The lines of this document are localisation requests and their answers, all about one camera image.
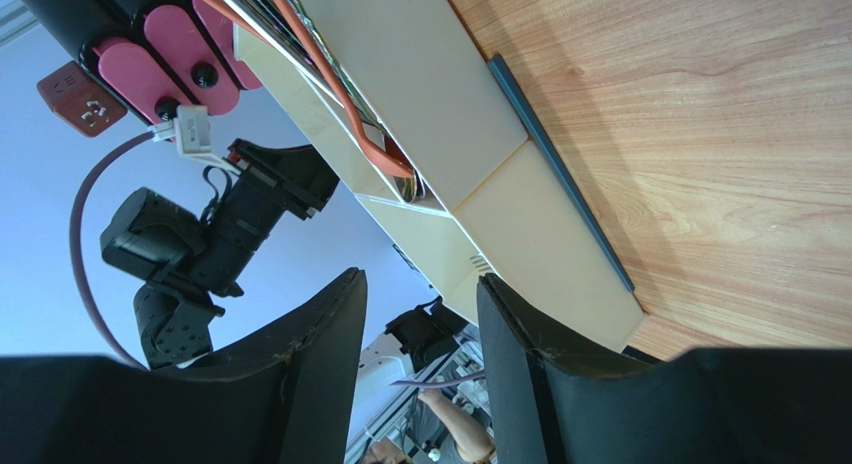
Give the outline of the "white divided utensil tray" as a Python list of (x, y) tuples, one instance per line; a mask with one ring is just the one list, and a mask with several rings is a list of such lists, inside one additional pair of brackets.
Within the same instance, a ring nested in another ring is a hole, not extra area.
[(343, 183), (460, 316), (493, 272), (615, 351), (644, 315), (529, 138), (447, 0), (300, 0), (423, 178), (408, 203), (358, 148), (343, 109), (286, 56), (237, 29), (237, 52)]

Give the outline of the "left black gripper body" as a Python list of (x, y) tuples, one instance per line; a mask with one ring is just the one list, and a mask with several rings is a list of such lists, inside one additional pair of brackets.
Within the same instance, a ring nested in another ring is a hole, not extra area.
[(238, 277), (281, 217), (312, 218), (340, 179), (310, 144), (272, 149), (237, 139), (229, 151), (246, 168), (203, 227), (205, 248), (186, 262), (186, 276), (217, 296), (239, 297)]

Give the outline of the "orange spoon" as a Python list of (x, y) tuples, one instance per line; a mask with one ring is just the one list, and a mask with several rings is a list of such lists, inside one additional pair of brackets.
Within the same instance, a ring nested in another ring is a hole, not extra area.
[(390, 156), (368, 138), (357, 106), (351, 99), (351, 96), (345, 86), (334, 72), (331, 63), (325, 57), (317, 42), (312, 37), (308, 28), (299, 18), (296, 10), (287, 2), (287, 0), (272, 1), (290, 26), (291, 30), (299, 39), (312, 61), (315, 63), (331, 90), (340, 101), (341, 106), (346, 112), (349, 122), (352, 125), (356, 143), (367, 160), (380, 171), (393, 177), (405, 179), (413, 178), (414, 172), (409, 165), (406, 165), (402, 161)]
[(207, 5), (215, 9), (217, 12), (222, 14), (224, 17), (231, 20), (233, 23), (241, 27), (242, 29), (250, 32), (256, 38), (266, 41), (266, 39), (260, 35), (255, 29), (253, 29), (238, 13), (236, 13), (229, 5), (227, 5), (223, 0), (201, 0), (205, 2)]

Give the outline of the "large silver spoon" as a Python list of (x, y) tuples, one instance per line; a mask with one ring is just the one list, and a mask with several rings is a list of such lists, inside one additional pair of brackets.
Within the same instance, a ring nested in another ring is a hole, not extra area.
[(427, 189), (395, 147), (390, 132), (329, 49), (301, 0), (221, 0), (241, 24), (295, 65), (345, 115), (354, 142), (370, 165), (391, 178), (403, 201), (426, 197)]

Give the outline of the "black pink drawer box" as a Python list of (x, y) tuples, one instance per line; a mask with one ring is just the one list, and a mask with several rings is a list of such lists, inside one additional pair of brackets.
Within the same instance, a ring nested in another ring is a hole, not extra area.
[(93, 80), (140, 119), (181, 105), (231, 112), (262, 84), (236, 56), (238, 26), (201, 0), (20, 0)]

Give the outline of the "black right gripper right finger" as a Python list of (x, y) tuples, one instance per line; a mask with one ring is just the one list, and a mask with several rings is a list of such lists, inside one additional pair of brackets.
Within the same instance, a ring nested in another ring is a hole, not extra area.
[(695, 348), (654, 365), (599, 345), (493, 274), (477, 285), (503, 463), (847, 463), (847, 349)]

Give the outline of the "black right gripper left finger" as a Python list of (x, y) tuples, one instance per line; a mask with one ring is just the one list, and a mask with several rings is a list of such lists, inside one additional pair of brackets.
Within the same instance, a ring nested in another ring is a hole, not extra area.
[(5, 463), (340, 463), (368, 286), (342, 272), (307, 302), (186, 368), (102, 356), (1, 362)]

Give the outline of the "person in background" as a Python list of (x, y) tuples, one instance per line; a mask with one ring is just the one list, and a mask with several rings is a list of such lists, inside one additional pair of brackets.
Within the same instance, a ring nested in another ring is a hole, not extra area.
[(406, 430), (396, 441), (384, 437), (370, 445), (360, 463), (413, 463), (407, 444), (436, 449), (437, 463), (490, 463), (496, 456), (496, 443), (485, 425), (438, 389), (421, 389)]

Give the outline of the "brown cube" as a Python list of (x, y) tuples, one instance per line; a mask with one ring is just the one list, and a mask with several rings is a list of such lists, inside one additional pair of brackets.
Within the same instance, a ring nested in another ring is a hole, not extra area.
[(36, 89), (53, 114), (88, 138), (102, 134), (128, 113), (74, 61), (41, 79)]

